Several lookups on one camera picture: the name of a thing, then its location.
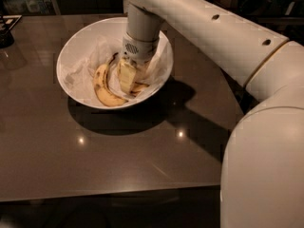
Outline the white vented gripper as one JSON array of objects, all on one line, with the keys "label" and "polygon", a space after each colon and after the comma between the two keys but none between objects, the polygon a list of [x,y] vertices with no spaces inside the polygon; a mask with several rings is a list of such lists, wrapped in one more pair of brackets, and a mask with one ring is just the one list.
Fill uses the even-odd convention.
[{"label": "white vented gripper", "polygon": [[[122,54],[137,64],[149,62],[157,51],[159,40],[141,41],[132,38],[127,33],[123,36]],[[125,59],[119,62],[119,81],[121,90],[129,94],[134,86],[137,69]]]}]

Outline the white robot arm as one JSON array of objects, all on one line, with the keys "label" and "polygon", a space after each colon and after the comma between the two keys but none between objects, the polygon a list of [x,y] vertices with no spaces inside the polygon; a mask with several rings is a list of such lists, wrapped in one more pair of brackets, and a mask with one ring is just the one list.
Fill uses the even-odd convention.
[{"label": "white robot arm", "polygon": [[205,0],[124,1],[135,62],[166,21],[258,101],[225,149],[220,227],[304,228],[304,47]]}]

